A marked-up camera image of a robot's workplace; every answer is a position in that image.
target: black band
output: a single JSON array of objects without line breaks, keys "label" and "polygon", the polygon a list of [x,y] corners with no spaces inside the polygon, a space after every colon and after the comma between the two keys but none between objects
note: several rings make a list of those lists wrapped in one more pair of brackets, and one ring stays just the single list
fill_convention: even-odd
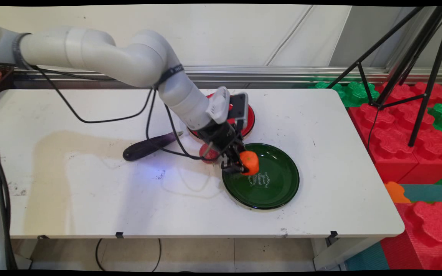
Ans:
[{"label": "black band", "polygon": [[12,49],[13,49],[13,57],[15,58],[15,63],[18,68],[23,68],[26,70],[32,70],[30,64],[28,64],[21,55],[20,51],[20,41],[26,35],[31,35],[31,33],[19,33],[15,39],[13,40]]},{"label": "black band", "polygon": [[330,231],[330,236],[328,236],[328,238],[335,238],[337,235],[337,231]]},{"label": "black band", "polygon": [[171,76],[175,75],[178,72],[181,72],[184,70],[184,66],[182,64],[179,64],[175,67],[172,67],[168,70],[166,70],[163,74],[161,74],[160,80],[157,81],[153,87],[155,89],[158,89],[158,86],[160,86],[160,84],[162,84],[163,82],[165,82],[166,80],[168,80]]}]

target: teal foam mat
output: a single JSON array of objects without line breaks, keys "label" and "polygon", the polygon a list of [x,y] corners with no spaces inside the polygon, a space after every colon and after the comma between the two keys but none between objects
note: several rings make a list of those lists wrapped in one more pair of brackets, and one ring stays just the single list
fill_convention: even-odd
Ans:
[{"label": "teal foam mat", "polygon": [[442,201],[442,185],[437,184],[400,184],[404,196],[410,201]]},{"label": "teal foam mat", "polygon": [[361,253],[346,261],[349,270],[385,270],[390,269],[384,256],[381,243],[375,243]]}]

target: floor tile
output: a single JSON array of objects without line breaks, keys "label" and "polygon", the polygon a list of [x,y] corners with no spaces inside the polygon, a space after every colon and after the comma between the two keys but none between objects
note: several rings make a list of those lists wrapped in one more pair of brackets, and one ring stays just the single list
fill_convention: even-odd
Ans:
[{"label": "floor tile", "polygon": [[32,254],[31,269],[99,270],[95,261],[98,239],[43,239]]},{"label": "floor tile", "polygon": [[236,272],[314,271],[310,239],[235,239]]},{"label": "floor tile", "polygon": [[152,271],[158,262],[158,239],[104,239],[98,255],[107,271]]},{"label": "floor tile", "polygon": [[234,272],[233,239],[162,239],[156,271]]}]

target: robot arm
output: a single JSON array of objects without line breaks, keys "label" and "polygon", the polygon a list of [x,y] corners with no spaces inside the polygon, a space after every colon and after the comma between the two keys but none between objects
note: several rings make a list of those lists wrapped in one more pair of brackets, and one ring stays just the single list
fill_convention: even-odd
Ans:
[{"label": "robot arm", "polygon": [[[22,64],[19,59],[29,65],[101,72],[136,87],[153,86],[162,73],[180,64],[170,44],[152,30],[136,33],[127,47],[119,48],[108,33],[99,30],[59,26],[22,35],[0,27],[0,62]],[[245,149],[239,130],[226,122],[229,105],[226,89],[209,100],[180,71],[158,86],[158,95],[205,143],[218,152],[223,151],[229,164],[221,165],[225,171],[257,173],[243,166],[240,160],[240,152]],[[219,112],[221,106],[226,108],[225,112]]]}]

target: tripod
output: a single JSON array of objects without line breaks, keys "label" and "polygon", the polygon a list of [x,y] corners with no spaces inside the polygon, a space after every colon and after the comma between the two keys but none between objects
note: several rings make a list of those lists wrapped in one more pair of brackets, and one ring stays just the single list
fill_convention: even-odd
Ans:
[{"label": "tripod", "polygon": [[421,31],[412,42],[412,45],[409,47],[409,49],[407,49],[407,52],[405,53],[402,61],[400,61],[400,64],[398,64],[397,69],[390,77],[388,84],[385,86],[383,92],[381,93],[381,95],[379,95],[376,101],[373,101],[371,97],[371,93],[368,87],[368,83],[366,82],[366,76],[364,75],[363,66],[361,65],[361,62],[365,58],[367,58],[373,51],[375,51],[379,46],[381,46],[383,42],[385,42],[389,37],[391,37],[398,29],[404,26],[405,23],[407,23],[412,17],[414,17],[414,15],[416,15],[419,11],[421,11],[421,9],[423,9],[423,7],[416,7],[414,10],[412,10],[406,17],[404,17],[404,19],[402,19],[396,26],[394,26],[388,33],[386,33],[386,35],[384,35],[381,39],[379,39],[379,41],[376,42],[368,51],[366,51],[361,57],[359,57],[357,61],[355,61],[339,77],[337,77],[337,79],[335,79],[331,84],[327,86],[327,89],[331,89],[334,85],[336,85],[340,80],[342,80],[342,78],[344,78],[351,70],[353,70],[357,66],[361,78],[363,80],[363,85],[366,90],[366,94],[368,96],[369,105],[377,107],[375,122],[376,118],[378,117],[378,112],[380,110],[383,110],[384,108],[391,107],[393,105],[407,103],[409,101],[422,99],[421,106],[419,108],[419,113],[417,114],[417,119],[414,124],[414,129],[412,130],[412,134],[409,139],[409,147],[413,147],[416,141],[417,133],[419,132],[419,127],[421,126],[422,118],[424,117],[427,103],[429,101],[429,97],[431,96],[433,85],[437,77],[437,72],[439,71],[439,66],[441,65],[442,62],[442,40],[439,49],[437,50],[437,55],[424,94],[396,101],[393,103],[388,103],[386,105],[384,103],[388,99],[388,96],[390,95],[391,91],[393,91],[395,84],[399,82],[399,85],[402,85],[405,82],[405,79],[407,79],[407,76],[409,75],[413,66],[416,64],[416,61],[419,58],[420,54],[422,53],[424,48],[426,48],[428,42],[431,40],[437,29],[442,24],[441,20],[442,6],[435,7],[433,13],[429,16],[428,20],[422,27]]}]

